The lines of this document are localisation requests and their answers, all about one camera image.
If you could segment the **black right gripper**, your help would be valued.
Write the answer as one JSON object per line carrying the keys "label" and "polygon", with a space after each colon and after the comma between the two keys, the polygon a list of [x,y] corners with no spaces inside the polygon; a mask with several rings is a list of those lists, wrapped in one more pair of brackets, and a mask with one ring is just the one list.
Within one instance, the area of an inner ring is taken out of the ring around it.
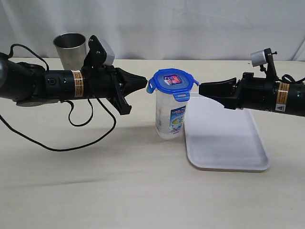
{"label": "black right gripper", "polygon": [[[254,73],[244,72],[241,80],[231,78],[224,81],[205,82],[199,86],[199,94],[217,101],[227,109],[253,109],[273,112],[275,110],[275,94],[277,88],[277,73],[273,56],[277,54],[266,48],[267,64],[260,65],[264,78],[254,77]],[[233,95],[216,95],[207,92],[231,92]]]}

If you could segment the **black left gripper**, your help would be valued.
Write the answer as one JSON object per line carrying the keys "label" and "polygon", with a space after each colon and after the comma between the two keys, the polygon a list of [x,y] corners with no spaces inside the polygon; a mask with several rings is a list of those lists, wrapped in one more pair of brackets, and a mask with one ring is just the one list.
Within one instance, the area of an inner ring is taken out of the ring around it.
{"label": "black left gripper", "polygon": [[89,38],[88,46],[89,52],[82,70],[86,73],[90,92],[96,98],[106,98],[120,115],[128,115],[132,106],[126,102],[125,97],[145,88],[146,78],[113,65],[104,65],[105,50],[97,36]]}

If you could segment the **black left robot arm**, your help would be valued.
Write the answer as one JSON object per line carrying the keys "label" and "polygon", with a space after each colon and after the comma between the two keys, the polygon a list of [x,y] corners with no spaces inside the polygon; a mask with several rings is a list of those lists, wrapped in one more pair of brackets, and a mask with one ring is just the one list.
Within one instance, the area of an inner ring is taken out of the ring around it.
{"label": "black left robot arm", "polygon": [[79,70],[50,70],[37,64],[12,62],[13,50],[0,54],[0,96],[17,106],[32,107],[68,100],[105,98],[121,115],[131,111],[125,97],[148,81],[114,67],[112,49],[92,35],[89,52]]}

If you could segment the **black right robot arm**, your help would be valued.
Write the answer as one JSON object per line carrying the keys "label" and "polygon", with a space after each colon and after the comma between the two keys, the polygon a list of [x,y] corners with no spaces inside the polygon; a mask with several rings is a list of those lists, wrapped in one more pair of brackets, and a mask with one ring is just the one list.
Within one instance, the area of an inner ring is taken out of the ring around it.
{"label": "black right robot arm", "polygon": [[295,115],[305,115],[305,80],[295,80],[285,74],[277,75],[271,48],[250,55],[253,67],[265,73],[264,78],[255,77],[252,72],[244,72],[242,78],[201,83],[199,95],[222,104],[224,108],[252,109]]}

